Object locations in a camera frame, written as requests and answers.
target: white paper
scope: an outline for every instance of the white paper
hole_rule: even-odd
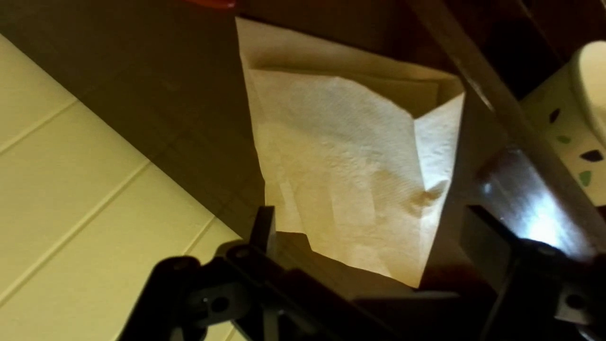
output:
[[[418,286],[448,191],[461,96],[442,72],[238,21],[276,229]]]

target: crumpled paper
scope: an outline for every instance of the crumpled paper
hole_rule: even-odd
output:
[[[452,178],[457,79],[253,21],[236,24],[276,229],[416,288]]]

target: beige wall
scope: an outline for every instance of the beige wall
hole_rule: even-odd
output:
[[[115,339],[154,261],[232,239],[0,36],[0,339]]]

